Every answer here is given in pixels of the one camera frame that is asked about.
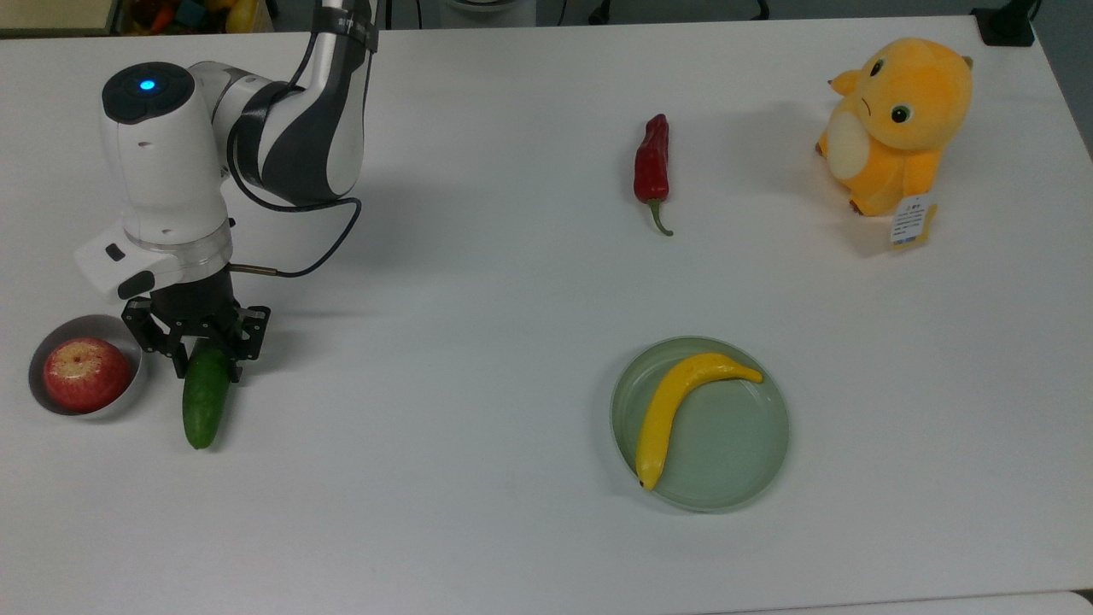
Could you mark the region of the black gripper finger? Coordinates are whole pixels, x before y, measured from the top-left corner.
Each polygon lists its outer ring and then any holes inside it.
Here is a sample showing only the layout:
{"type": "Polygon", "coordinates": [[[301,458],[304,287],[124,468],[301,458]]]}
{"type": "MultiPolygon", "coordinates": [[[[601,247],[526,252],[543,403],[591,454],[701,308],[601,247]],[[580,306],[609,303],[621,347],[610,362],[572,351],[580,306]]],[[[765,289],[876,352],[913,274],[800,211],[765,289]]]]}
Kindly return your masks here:
{"type": "Polygon", "coordinates": [[[176,377],[186,378],[189,354],[183,338],[189,332],[187,319],[161,314],[152,297],[133,297],[126,301],[121,319],[144,353],[164,355],[171,359],[176,377]]]}
{"type": "Polygon", "coordinates": [[[242,307],[235,304],[230,312],[230,327],[224,332],[224,351],[230,358],[230,381],[239,383],[242,363],[258,360],[263,347],[271,310],[265,305],[242,307]]]}

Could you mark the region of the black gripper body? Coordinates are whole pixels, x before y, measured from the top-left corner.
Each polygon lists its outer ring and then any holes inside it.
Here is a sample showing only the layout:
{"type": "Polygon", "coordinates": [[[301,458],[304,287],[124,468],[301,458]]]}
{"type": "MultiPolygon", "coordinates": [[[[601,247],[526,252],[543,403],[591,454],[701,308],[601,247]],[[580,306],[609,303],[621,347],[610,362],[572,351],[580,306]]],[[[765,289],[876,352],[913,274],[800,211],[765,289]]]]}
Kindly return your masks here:
{"type": "Polygon", "coordinates": [[[191,283],[151,292],[151,312],[167,327],[167,338],[210,338],[233,343],[240,338],[238,303],[230,268],[191,283]]]}

